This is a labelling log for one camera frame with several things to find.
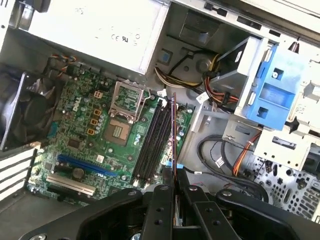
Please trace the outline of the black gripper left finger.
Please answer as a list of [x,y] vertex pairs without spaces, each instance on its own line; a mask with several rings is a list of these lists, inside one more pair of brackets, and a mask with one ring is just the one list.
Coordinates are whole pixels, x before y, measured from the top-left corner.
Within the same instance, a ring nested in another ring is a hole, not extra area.
[[152,191],[125,188],[21,236],[22,240],[170,240],[175,187],[171,168]]

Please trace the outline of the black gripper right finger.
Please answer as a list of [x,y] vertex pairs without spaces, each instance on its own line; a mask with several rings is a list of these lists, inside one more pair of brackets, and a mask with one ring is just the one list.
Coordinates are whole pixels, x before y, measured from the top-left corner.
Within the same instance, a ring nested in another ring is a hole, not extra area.
[[318,240],[319,224],[235,190],[222,189],[213,200],[189,183],[185,169],[177,179],[206,240]]

